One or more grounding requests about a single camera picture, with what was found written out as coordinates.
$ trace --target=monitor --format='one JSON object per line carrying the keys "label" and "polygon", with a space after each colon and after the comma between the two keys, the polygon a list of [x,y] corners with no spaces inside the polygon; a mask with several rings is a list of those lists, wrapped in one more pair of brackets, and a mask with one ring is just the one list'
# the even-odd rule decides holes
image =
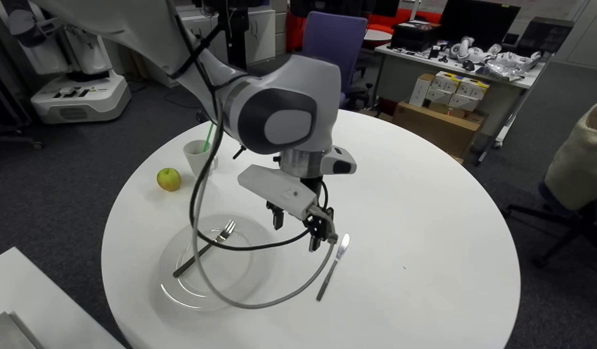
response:
{"label": "monitor", "polygon": [[519,55],[555,53],[567,39],[573,22],[532,18],[522,37],[517,41]]}
{"label": "monitor", "polygon": [[311,10],[342,14],[342,16],[362,16],[362,0],[290,0],[290,12],[298,18],[305,18]]}
{"label": "monitor", "polygon": [[267,6],[268,0],[191,0],[193,6],[201,8],[212,8],[214,12],[218,12],[220,8],[257,8],[257,6]]}
{"label": "monitor", "polygon": [[474,47],[488,49],[501,43],[519,8],[484,0],[447,0],[439,20],[439,37],[460,41],[472,37]]}
{"label": "monitor", "polygon": [[369,12],[375,16],[394,18],[398,0],[369,0]]}

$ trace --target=gray floor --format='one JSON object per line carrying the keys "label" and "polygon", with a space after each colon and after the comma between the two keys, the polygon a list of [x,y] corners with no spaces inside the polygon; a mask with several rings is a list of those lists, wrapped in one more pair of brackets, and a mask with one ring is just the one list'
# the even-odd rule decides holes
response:
{"label": "gray floor", "polygon": [[[530,97],[501,152],[470,169],[499,204],[540,206],[534,185],[573,121],[597,101],[597,74],[553,68]],[[30,130],[42,152],[1,148],[0,253],[18,247],[49,280],[119,338],[100,285],[106,216],[129,173],[160,144],[199,121],[193,99],[160,88],[137,90],[110,125]],[[597,348],[597,253],[582,241],[546,270],[528,264],[557,237],[555,227],[511,225],[522,293],[507,348]]]}

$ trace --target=black stand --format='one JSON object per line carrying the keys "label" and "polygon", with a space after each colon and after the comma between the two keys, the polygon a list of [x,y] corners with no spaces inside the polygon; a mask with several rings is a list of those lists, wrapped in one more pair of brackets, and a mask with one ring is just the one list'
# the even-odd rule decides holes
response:
{"label": "black stand", "polygon": [[230,66],[245,70],[245,45],[243,33],[247,31],[247,10],[236,8],[232,18],[226,22],[224,39],[226,39],[226,61]]}
{"label": "black stand", "polygon": [[44,144],[22,136],[18,128],[0,128],[0,144],[26,144],[34,150],[42,150]]}
{"label": "black stand", "polygon": [[515,220],[513,214],[522,214],[522,216],[538,218],[542,221],[551,221],[561,227],[567,227],[567,233],[559,241],[555,241],[555,245],[550,247],[538,260],[534,260],[538,268],[544,268],[555,253],[559,253],[563,247],[567,247],[577,237],[582,237],[590,247],[597,249],[594,204],[584,206],[575,218],[561,218],[561,216],[551,216],[546,212],[536,212],[536,210],[528,210],[520,206],[507,206],[505,218]]}

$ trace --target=table surface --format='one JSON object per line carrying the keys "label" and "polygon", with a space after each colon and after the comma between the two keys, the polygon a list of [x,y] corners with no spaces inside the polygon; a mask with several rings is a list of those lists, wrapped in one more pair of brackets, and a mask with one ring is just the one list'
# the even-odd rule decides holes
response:
{"label": "table surface", "polygon": [[121,349],[16,249],[0,254],[0,315],[13,313],[46,349]]}
{"label": "table surface", "polygon": [[363,41],[391,41],[391,33],[377,31],[377,30],[365,30],[363,31]]}
{"label": "table surface", "polygon": [[[402,128],[338,113],[336,146],[358,171],[327,177],[336,231],[350,247],[323,303],[315,282],[299,297],[267,311],[162,309],[158,260],[168,241],[187,227],[191,177],[177,192],[160,192],[154,173],[187,173],[181,146],[205,138],[206,125],[158,148],[117,194],[104,229],[102,284],[110,311],[135,348],[503,348],[519,305],[519,266],[509,229],[482,187],[449,156]],[[224,214],[270,227],[263,200],[237,187],[247,165],[270,157],[230,156],[224,138],[208,179],[201,220]],[[299,231],[286,218],[274,241]],[[305,241],[270,253],[268,278],[247,299],[268,301],[298,287],[325,249]]]}
{"label": "table surface", "polygon": [[495,84],[513,86],[513,88],[519,88],[519,90],[530,90],[532,84],[536,82],[538,74],[540,74],[540,68],[534,68],[534,70],[526,72],[526,76],[522,80],[519,80],[519,82],[503,82],[503,80],[491,78],[491,76],[484,76],[484,74],[476,74],[476,72],[466,72],[455,61],[439,62],[437,59],[427,59],[425,53],[412,53],[412,55],[408,55],[404,49],[389,49],[387,45],[375,47],[375,53],[381,53],[381,55],[387,55],[387,57],[394,57],[394,59],[402,59],[402,61],[408,61],[408,62],[418,62],[418,64],[433,66],[433,68],[439,68],[439,70],[449,70],[449,72],[470,76],[470,78],[480,78],[480,80],[488,80],[488,82],[495,82]]}

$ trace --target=chair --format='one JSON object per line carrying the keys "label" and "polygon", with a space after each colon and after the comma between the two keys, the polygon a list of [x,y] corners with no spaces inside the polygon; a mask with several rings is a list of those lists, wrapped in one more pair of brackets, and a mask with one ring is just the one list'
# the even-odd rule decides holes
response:
{"label": "chair", "polygon": [[338,107],[350,107],[356,99],[367,101],[365,90],[354,90],[354,66],[365,31],[363,18],[309,12],[303,26],[301,55],[338,66]]}
{"label": "chair", "polygon": [[569,138],[553,154],[538,192],[550,212],[522,206],[507,206],[505,210],[509,220],[522,214],[567,229],[551,249],[534,260],[536,266],[546,266],[577,237],[597,249],[597,105],[577,121]]}

